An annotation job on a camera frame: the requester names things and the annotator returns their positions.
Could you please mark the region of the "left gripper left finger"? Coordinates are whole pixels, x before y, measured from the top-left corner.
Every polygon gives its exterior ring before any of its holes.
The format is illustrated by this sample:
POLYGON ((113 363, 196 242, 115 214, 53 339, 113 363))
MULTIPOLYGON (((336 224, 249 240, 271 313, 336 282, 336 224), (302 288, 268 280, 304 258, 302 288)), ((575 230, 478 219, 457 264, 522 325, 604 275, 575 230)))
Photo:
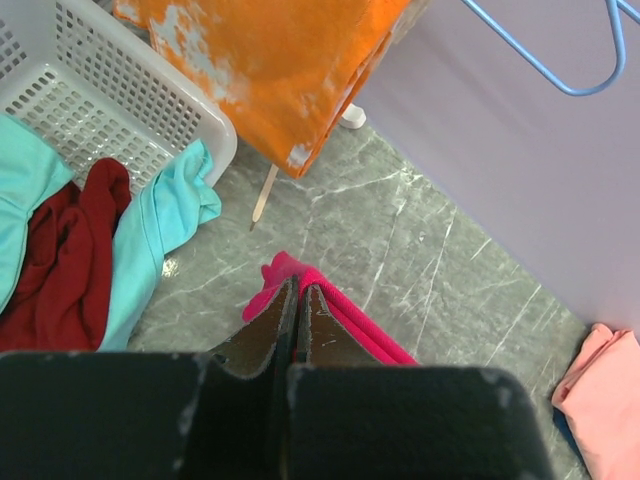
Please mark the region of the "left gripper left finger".
POLYGON ((295 279, 285 280, 256 318, 212 348, 209 353, 238 378, 255 378, 266 371, 279 353, 290 354, 295 329, 295 279))

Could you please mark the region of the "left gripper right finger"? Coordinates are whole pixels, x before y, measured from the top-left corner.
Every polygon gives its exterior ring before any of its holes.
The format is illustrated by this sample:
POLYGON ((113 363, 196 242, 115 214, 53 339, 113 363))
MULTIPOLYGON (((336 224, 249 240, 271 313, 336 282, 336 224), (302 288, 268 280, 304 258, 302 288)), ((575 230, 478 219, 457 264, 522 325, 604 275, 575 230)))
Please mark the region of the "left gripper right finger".
POLYGON ((382 365, 330 312, 318 285, 309 286, 302 299, 297 329, 297 362, 320 367, 382 365))

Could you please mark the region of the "magenta t-shirt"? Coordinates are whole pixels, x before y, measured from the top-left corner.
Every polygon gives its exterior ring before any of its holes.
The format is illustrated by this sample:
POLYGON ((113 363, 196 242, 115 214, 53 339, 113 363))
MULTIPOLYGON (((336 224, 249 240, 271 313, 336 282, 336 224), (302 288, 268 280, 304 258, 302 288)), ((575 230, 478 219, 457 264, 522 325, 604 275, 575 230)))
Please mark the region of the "magenta t-shirt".
POLYGON ((302 297, 312 285, 320 287, 330 313, 373 357, 387 365, 417 365, 418 362, 359 309, 315 267, 304 264, 286 251, 276 254, 270 264, 261 267, 262 289, 242 312, 244 322, 254 320, 269 304, 280 285, 297 276, 302 297))

